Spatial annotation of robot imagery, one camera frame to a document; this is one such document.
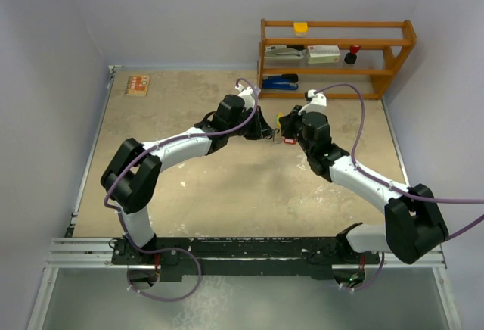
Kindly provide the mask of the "black s-shaped carabiner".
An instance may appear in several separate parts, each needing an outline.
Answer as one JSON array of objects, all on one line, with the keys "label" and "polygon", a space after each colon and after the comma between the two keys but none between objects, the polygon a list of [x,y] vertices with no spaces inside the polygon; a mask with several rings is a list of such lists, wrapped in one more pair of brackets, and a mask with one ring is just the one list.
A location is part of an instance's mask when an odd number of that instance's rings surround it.
[{"label": "black s-shaped carabiner", "polygon": [[276,142],[276,138],[278,137],[279,133],[280,133],[280,130],[278,128],[274,129],[269,139],[272,140],[273,142]]}]

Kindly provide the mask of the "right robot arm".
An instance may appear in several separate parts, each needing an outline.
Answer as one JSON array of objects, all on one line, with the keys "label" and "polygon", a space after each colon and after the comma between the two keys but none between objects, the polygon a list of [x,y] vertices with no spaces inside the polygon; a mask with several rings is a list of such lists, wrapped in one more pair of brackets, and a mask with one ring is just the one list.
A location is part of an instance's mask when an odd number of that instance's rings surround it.
[{"label": "right robot arm", "polygon": [[311,170],[373,205],[384,215],[382,225],[355,224],[345,229],[336,246],[345,263],[364,252],[390,252],[412,264],[449,237],[448,228],[425,185],[408,187],[353,161],[350,153],[333,143],[323,113],[303,113],[300,106],[279,118],[281,134],[297,141]]}]

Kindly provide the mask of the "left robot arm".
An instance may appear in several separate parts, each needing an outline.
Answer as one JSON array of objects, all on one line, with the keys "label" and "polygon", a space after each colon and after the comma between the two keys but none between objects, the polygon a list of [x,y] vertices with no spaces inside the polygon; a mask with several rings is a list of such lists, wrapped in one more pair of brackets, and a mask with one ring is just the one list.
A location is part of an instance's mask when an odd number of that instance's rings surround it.
[{"label": "left robot arm", "polygon": [[126,139],[101,176],[106,201],[119,215],[125,236],[131,239],[129,255],[138,263],[150,262],[156,253],[156,234],[148,216],[158,176],[170,167],[224,148],[228,140],[270,139],[274,130],[262,109],[238,95],[226,95],[215,111],[182,134],[142,144]]}]

